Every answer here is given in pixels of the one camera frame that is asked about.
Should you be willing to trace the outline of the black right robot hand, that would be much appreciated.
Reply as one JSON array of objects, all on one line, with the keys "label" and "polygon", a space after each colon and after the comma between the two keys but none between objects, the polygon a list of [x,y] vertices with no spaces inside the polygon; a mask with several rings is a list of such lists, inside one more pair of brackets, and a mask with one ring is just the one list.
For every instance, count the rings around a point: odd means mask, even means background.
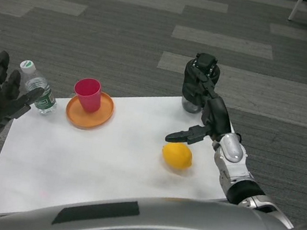
[{"label": "black right robot hand", "polygon": [[230,133],[231,122],[227,107],[215,92],[218,79],[203,73],[195,66],[185,67],[182,86],[182,106],[190,113],[201,113],[202,126],[195,125],[187,131],[171,133],[165,137],[166,142],[187,143],[200,142],[209,136],[212,140],[220,140],[224,134]]}]

